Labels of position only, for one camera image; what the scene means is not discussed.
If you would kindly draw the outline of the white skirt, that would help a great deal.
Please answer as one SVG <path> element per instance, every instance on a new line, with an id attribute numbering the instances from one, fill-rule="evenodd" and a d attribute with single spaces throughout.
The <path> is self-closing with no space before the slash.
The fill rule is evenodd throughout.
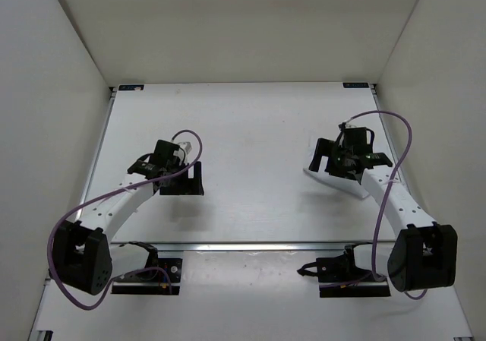
<path id="1" fill-rule="evenodd" d="M 311 132 L 308 138 L 308 147 L 306 149 L 305 161 L 302 169 L 303 173 L 322 185 L 326 185 L 327 187 L 350 194 L 359 200 L 368 198 L 370 196 L 369 193 L 366 192 L 366 190 L 363 189 L 359 183 L 345 178 L 331 176 L 329 173 L 325 172 L 328 161 L 328 157 L 326 156 L 323 156 L 320 159 L 320 168 L 317 172 L 313 172 L 309 169 L 309 165 L 314 158 L 317 140 L 317 134 L 315 132 Z"/>

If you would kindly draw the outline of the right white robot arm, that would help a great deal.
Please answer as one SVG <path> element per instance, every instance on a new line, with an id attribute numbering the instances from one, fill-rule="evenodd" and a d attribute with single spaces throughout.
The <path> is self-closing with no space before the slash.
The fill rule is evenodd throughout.
<path id="1" fill-rule="evenodd" d="M 452 286 L 458 235 L 420 208 L 393 173 L 385 153 L 373 149 L 369 128 L 340 128 L 334 141 L 319 138 L 305 173 L 359 199 L 371 197 L 395 235 L 392 248 L 368 242 L 349 245 L 341 274 L 358 280 L 366 273 L 386 277 L 400 292 Z"/>

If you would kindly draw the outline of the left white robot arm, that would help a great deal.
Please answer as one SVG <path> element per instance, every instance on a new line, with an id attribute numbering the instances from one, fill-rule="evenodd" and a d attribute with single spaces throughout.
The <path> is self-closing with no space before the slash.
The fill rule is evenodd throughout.
<path id="1" fill-rule="evenodd" d="M 191 143 L 159 140 L 127 170 L 114 194 L 95 200 L 74 222 L 63 219 L 49 236 L 49 271 L 58 284 L 98 295 L 114 279 L 170 280 L 157 250 L 142 241 L 112 240 L 137 209 L 156 194 L 204 195 L 202 163 L 189 160 Z"/>

